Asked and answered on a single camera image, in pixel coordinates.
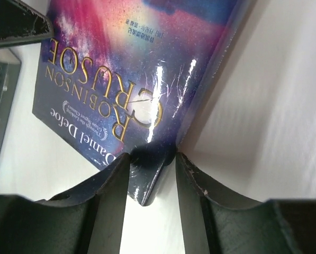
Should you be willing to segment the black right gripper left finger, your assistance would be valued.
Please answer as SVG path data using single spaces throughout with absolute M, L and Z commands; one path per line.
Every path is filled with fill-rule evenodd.
M 119 253 L 129 171 L 123 153 L 49 200 L 0 195 L 0 253 Z

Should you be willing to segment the purple Robinson Crusoe book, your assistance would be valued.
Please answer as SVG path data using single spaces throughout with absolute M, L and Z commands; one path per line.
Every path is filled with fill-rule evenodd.
M 131 155 L 153 200 L 252 1 L 50 1 L 33 114 L 104 170 Z

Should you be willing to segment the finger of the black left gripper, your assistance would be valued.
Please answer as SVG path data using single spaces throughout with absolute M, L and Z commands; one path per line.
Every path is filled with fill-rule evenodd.
M 0 48 L 38 43 L 54 35 L 48 17 L 23 1 L 0 1 Z

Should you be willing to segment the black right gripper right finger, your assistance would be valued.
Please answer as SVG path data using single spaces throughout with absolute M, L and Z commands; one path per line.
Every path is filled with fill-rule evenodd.
M 175 165 L 186 253 L 316 253 L 316 199 L 259 202 L 224 186 L 183 153 Z

